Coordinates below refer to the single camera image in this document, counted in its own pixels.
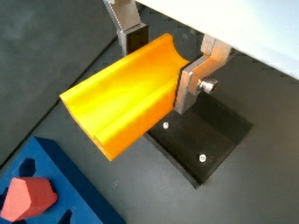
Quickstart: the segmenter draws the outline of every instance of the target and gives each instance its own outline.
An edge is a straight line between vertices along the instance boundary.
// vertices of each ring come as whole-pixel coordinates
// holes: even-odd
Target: blue shape sorter
[[[39,216],[16,223],[123,224],[126,223],[55,141],[32,137],[0,178],[0,209],[14,177],[42,177],[51,181],[58,202]],[[0,218],[0,224],[10,221]]]

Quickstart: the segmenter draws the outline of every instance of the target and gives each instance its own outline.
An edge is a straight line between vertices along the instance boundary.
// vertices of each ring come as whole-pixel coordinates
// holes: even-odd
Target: small hole
[[[32,177],[35,174],[35,160],[32,158],[27,158],[23,161],[23,164],[19,169],[19,175],[20,177]]]
[[[60,218],[59,224],[71,224],[72,211],[68,209]]]

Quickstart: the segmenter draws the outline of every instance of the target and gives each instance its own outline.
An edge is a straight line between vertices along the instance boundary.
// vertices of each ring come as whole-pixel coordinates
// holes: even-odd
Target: red hexagonal block
[[[42,214],[58,200],[47,178],[14,178],[2,212],[8,221],[19,221]]]

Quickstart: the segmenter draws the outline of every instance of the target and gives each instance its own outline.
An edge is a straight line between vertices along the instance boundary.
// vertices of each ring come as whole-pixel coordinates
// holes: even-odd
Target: dark surface
[[[201,93],[191,108],[172,111],[150,129],[150,140],[198,188],[209,179],[251,129],[246,121],[210,95]]]
[[[182,55],[194,59],[197,32],[154,11],[142,18],[150,39],[170,32]],[[84,79],[120,57],[115,42]],[[62,103],[35,129],[59,143],[130,224],[298,224],[298,82],[246,55],[215,75],[214,97],[255,126],[198,190],[144,137],[110,163]]]
[[[115,36],[102,0],[0,0],[0,164]]]

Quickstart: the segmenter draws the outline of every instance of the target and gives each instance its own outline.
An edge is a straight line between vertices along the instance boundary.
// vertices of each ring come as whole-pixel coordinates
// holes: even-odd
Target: screw
[[[163,128],[164,128],[166,130],[168,130],[168,128],[170,128],[170,123],[168,123],[168,122],[164,122],[164,123],[163,123]]]
[[[207,160],[207,156],[205,154],[201,154],[201,161],[205,163]]]
[[[205,91],[209,95],[215,91],[219,81],[211,77],[206,77],[198,85],[198,90]]]

